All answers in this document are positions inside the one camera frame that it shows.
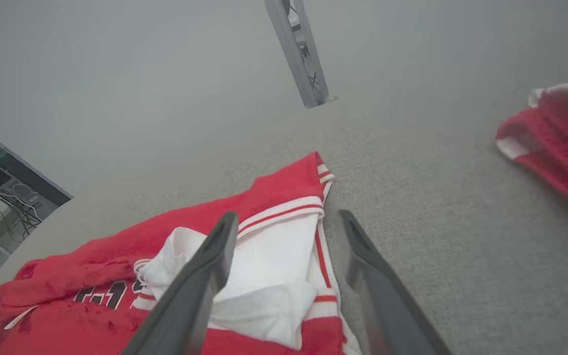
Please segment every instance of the electronic device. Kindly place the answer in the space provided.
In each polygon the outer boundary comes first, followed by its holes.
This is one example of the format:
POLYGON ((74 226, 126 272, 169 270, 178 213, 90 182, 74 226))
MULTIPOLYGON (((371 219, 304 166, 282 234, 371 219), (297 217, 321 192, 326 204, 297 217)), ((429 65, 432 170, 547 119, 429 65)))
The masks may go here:
MULTIPOLYGON (((38 218, 44 220, 52 212, 58 208, 56 204, 47 200, 38 192, 30 188, 27 184, 14 177, 9 171, 3 169, 0 166, 0 197, 9 201, 11 204, 20 205, 19 201, 22 202, 21 205, 26 205, 24 209, 29 209, 29 206, 34 207, 38 218)), ((31 215, 34 215, 34 210, 29 211, 31 215)))

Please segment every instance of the red stripe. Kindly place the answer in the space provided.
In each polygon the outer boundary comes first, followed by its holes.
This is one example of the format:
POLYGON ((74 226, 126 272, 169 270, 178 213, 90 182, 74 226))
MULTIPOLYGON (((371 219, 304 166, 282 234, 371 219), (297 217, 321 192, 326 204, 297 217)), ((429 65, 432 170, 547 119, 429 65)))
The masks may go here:
POLYGON ((330 280, 327 278, 327 268, 325 267, 325 260, 323 258, 323 249, 321 247, 321 240, 320 240, 320 230, 317 228, 315 232, 315 244, 317 245, 317 254, 319 259, 319 267, 321 268, 321 274, 324 276, 325 280, 325 287, 332 288, 330 286, 330 280))
POLYGON ((290 209, 288 211, 284 211, 284 212, 280 212, 280 213, 276 213, 275 215, 270 215, 270 216, 266 216, 265 218, 259 219, 255 222, 251 222, 248 225, 245 225, 241 230, 238 231, 238 233, 242 233, 245 229, 249 228, 249 227, 253 227, 254 225, 260 224, 266 220, 270 220, 271 218, 275 218, 277 216, 281 216, 281 215, 285 215, 287 213, 291 213, 291 212, 295 212, 295 211, 299 211, 299 210, 303 210, 303 209, 323 209, 322 205, 317 205, 317 204, 310 204, 310 205, 303 205, 303 206, 299 206, 299 207, 295 207, 293 209, 290 209))
POLYGON ((151 300, 153 300, 153 301, 156 301, 155 296, 153 296, 153 295, 151 295, 151 294, 140 293, 138 296, 139 296, 140 298, 143 298, 143 299, 151 299, 151 300))
POLYGON ((329 294, 325 296, 315 297, 315 302, 336 302, 336 296, 331 296, 329 294))

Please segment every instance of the red and white cloth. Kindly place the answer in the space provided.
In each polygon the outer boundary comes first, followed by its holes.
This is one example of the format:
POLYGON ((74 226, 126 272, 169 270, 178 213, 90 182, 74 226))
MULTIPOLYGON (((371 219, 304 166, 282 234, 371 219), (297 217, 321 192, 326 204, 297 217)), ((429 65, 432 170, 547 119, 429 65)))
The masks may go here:
POLYGON ((239 195, 29 261, 0 285, 0 354, 119 354, 227 211, 239 238, 203 354, 359 354, 322 225, 333 179, 313 153, 239 195))
POLYGON ((534 90, 529 103, 503 123, 496 144, 568 197, 568 83, 534 90))

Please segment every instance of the red fabric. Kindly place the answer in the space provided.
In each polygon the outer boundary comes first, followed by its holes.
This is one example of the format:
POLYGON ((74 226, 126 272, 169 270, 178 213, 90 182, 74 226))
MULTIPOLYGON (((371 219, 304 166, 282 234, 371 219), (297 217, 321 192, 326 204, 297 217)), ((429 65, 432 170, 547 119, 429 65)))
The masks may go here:
POLYGON ((568 92, 543 95, 538 107, 508 119, 497 140, 514 137, 528 154, 514 159, 568 196, 568 92))
POLYGON ((324 277, 325 287, 332 288, 332 286, 330 285, 330 278, 327 276, 327 266, 325 265, 325 259, 321 247, 320 232, 318 230, 315 232, 315 245, 317 246, 317 255, 319 257, 319 268, 321 269, 321 274, 324 277))
MULTIPOLYGON (((236 211, 239 222, 243 222, 296 198, 323 198, 317 170, 320 164, 323 161, 318 153, 313 153, 272 175, 257 178, 239 195, 169 211, 114 236, 90 241, 70 254, 29 261, 13 281, 0 285, 0 355, 119 354, 148 315, 131 307, 141 294, 133 272, 135 261, 153 258, 176 227, 208 234, 227 211, 236 211), (115 296, 123 288, 124 292, 115 296), (39 307, 11 330, 3 329, 34 305, 39 307)), ((304 347, 300 352, 234 332, 209 330, 203 353, 341 352, 343 332, 338 317, 306 321, 302 328, 304 347)))
POLYGON ((315 302, 336 302, 336 296, 324 295, 315 297, 315 302))

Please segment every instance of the printed number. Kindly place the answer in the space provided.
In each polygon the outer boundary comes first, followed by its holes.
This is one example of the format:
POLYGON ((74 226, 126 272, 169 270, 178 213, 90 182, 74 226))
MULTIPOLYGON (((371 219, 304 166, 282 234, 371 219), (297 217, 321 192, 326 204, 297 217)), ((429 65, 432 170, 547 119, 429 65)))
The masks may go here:
POLYGON ((90 302, 95 303, 96 305, 101 305, 102 301, 106 297, 106 306, 115 310, 117 306, 120 305, 122 297, 124 297, 124 293, 126 292, 126 283, 124 281, 115 281, 106 293, 93 293, 94 290, 95 287, 88 287, 80 290, 76 297, 74 297, 74 301, 85 302, 87 297, 91 297, 89 300, 90 302))
POLYGON ((142 288, 144 288, 144 286, 142 285, 142 283, 140 283, 139 280, 136 280, 133 283, 133 293, 140 293, 142 291, 142 288))
POLYGON ((88 288, 84 288, 84 289, 80 290, 80 292, 74 298, 74 301, 85 302, 85 298, 92 295, 94 288, 95 287, 88 287, 88 288))
POLYGON ((122 296, 124 296, 124 292, 126 291, 126 283, 124 281, 115 281, 111 288, 106 293, 108 297, 108 301, 106 302, 106 307, 115 310, 117 306, 120 305, 122 301, 122 296))

